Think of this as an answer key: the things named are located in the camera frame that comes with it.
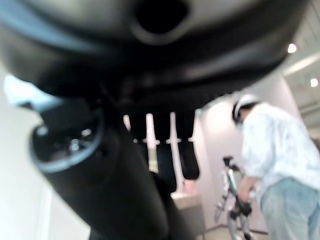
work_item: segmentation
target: black plastic part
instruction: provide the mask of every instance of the black plastic part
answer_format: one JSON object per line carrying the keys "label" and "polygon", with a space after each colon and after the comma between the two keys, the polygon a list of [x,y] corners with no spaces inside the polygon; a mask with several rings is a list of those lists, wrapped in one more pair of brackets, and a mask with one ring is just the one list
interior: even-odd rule
{"label": "black plastic part", "polygon": [[196,180],[200,176],[198,161],[195,155],[194,143],[181,141],[178,143],[182,174],[185,179]]}
{"label": "black plastic part", "polygon": [[[24,1],[1,0],[0,55],[9,72],[54,95],[88,96],[104,86],[128,114],[193,111],[277,67],[308,2],[261,0],[220,24],[201,22],[198,32],[172,44],[149,46],[112,41],[119,32],[110,25],[109,38],[91,38]],[[114,19],[128,26],[126,13]]]}
{"label": "black plastic part", "polygon": [[188,140],[194,133],[195,111],[176,112],[175,128],[178,139]]}
{"label": "black plastic part", "polygon": [[168,185],[169,192],[173,193],[177,190],[177,180],[171,145],[165,143],[157,145],[156,156],[158,162],[158,176]]}
{"label": "black plastic part", "polygon": [[133,138],[143,140],[147,138],[146,115],[130,115],[130,131]]}
{"label": "black plastic part", "polygon": [[243,236],[245,240],[252,240],[252,237],[249,233],[244,233]]}
{"label": "black plastic part", "polygon": [[230,162],[234,159],[233,156],[224,156],[223,162],[226,167],[230,167]]}
{"label": "black plastic part", "polygon": [[142,154],[142,157],[145,160],[147,166],[149,166],[149,150],[148,150],[147,143],[138,142],[138,143],[136,143],[136,145],[138,146],[138,148]]}
{"label": "black plastic part", "polygon": [[237,165],[235,165],[235,164],[232,164],[232,165],[230,166],[230,169],[232,169],[232,170],[235,171],[235,172],[240,172],[240,168],[239,168]]}
{"label": "black plastic part", "polygon": [[34,132],[30,153],[36,167],[100,235],[112,240],[168,237],[166,211],[154,179],[117,111],[101,113],[92,144],[72,156],[47,162],[39,157],[40,142],[46,144]]}
{"label": "black plastic part", "polygon": [[170,112],[153,113],[152,115],[155,139],[165,143],[170,138],[171,133]]}
{"label": "black plastic part", "polygon": [[238,206],[239,211],[246,217],[248,217],[251,212],[252,212],[252,208],[251,208],[251,204],[248,202],[242,202],[240,201],[238,198],[236,198],[236,202],[235,204]]}
{"label": "black plastic part", "polygon": [[229,214],[230,214],[230,218],[231,218],[232,220],[237,220],[237,217],[239,217],[239,215],[240,215],[239,212],[234,211],[234,210],[230,211]]}
{"label": "black plastic part", "polygon": [[[183,219],[183,216],[173,202],[170,196],[170,188],[167,183],[161,180],[156,173],[152,172],[151,174],[161,196],[166,211],[167,221],[170,226],[168,238],[163,240],[194,240],[196,236],[191,234],[185,219]],[[109,240],[109,238],[105,238],[94,229],[91,229],[89,240]]]}

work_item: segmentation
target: jeans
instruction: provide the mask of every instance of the jeans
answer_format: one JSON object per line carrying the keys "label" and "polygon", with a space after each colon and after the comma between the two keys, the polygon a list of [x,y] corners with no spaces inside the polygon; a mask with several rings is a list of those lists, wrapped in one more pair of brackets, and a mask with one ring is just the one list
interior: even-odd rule
{"label": "jeans", "polygon": [[320,240],[320,193],[292,178],[271,186],[261,209],[271,240]]}

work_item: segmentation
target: man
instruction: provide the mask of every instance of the man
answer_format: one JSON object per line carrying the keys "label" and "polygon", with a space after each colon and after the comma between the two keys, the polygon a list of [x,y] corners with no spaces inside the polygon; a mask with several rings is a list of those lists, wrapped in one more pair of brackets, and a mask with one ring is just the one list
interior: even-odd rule
{"label": "man", "polygon": [[255,188],[272,240],[320,240],[320,154],[305,125],[253,95],[232,119],[243,133],[238,198],[247,202]]}

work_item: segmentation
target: ceiling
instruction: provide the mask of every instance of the ceiling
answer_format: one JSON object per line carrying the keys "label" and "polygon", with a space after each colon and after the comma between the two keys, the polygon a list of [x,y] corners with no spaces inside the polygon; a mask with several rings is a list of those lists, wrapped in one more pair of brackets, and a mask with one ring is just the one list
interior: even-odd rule
{"label": "ceiling", "polygon": [[[307,50],[314,54],[315,52],[310,49],[320,54],[320,0],[312,0],[308,6],[304,20],[295,36],[294,44],[297,46],[297,51],[292,55]],[[310,83],[313,78],[317,78],[320,83],[320,57],[307,62],[304,67],[284,77],[311,136],[320,138],[320,85],[311,87]]]}
{"label": "ceiling", "polygon": [[304,20],[296,34],[294,43],[298,51],[308,48],[320,41],[320,0],[312,0]]}

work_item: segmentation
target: floor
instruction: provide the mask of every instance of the floor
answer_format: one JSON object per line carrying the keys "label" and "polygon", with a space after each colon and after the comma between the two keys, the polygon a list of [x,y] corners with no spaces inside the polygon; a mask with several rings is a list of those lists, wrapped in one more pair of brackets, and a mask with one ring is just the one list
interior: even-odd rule
{"label": "floor", "polygon": [[[269,240],[268,235],[254,233],[256,240]],[[215,229],[211,232],[208,232],[205,235],[205,240],[232,240],[227,228],[221,227]]]}

